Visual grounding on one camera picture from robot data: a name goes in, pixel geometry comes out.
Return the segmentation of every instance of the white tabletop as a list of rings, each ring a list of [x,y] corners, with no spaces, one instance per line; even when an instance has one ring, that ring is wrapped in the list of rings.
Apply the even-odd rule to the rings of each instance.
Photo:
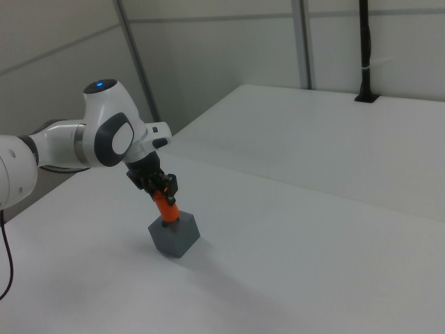
[[[202,238],[164,257],[124,166],[75,175],[6,226],[0,333],[443,333],[443,223],[160,156]]]
[[[445,221],[445,103],[241,86],[166,152]]]

